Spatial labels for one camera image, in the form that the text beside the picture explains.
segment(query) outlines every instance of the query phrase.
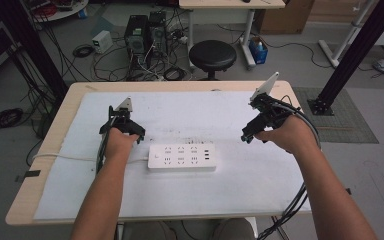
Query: power outlet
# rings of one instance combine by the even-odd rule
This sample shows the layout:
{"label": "power outlet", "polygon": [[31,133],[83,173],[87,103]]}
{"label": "power outlet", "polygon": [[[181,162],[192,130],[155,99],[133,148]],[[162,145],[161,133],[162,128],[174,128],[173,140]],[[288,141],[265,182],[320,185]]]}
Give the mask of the power outlet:
{"label": "power outlet", "polygon": [[214,144],[153,144],[148,168],[162,171],[214,171]]}

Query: bottle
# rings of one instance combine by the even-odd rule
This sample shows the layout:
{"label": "bottle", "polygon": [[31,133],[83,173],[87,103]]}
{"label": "bottle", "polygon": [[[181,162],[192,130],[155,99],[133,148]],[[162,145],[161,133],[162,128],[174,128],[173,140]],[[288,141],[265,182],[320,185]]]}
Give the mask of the bottle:
{"label": "bottle", "polygon": [[262,42],[258,42],[257,49],[258,49],[259,52],[263,51],[263,43]]}

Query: computer tower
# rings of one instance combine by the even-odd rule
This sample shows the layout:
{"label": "computer tower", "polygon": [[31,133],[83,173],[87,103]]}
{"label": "computer tower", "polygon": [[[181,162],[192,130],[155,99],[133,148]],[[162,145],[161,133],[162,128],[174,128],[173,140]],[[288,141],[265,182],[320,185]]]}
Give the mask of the computer tower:
{"label": "computer tower", "polygon": [[131,68],[148,69],[152,57],[148,16],[131,15],[124,33]]}
{"label": "computer tower", "polygon": [[167,56],[167,32],[166,32],[166,12],[150,12],[149,29],[151,40],[154,45],[154,57]]}

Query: stool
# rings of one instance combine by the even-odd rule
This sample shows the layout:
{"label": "stool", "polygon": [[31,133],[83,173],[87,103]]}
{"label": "stool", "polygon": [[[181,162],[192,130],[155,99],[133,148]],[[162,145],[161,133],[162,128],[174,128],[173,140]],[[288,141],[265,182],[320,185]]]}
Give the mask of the stool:
{"label": "stool", "polygon": [[217,80],[216,71],[226,71],[236,61],[236,51],[229,44],[216,40],[207,40],[195,44],[189,51],[189,59],[197,68],[208,72],[208,78]]}

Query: white paper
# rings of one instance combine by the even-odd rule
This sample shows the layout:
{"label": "white paper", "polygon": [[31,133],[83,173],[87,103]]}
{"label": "white paper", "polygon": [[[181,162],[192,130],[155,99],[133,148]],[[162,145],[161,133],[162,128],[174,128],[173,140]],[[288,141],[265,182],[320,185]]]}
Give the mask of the white paper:
{"label": "white paper", "polygon": [[[108,107],[131,97],[131,119],[146,129],[129,161],[148,157],[150,144],[214,143],[214,172],[150,172],[147,162],[127,165],[120,217],[167,218],[282,212],[302,177],[291,154],[273,143],[241,141],[259,112],[252,92],[132,92],[86,94],[60,153],[95,158]],[[47,179],[36,220],[72,220],[95,178],[95,161],[58,157]],[[303,210],[309,210],[306,203]]]}

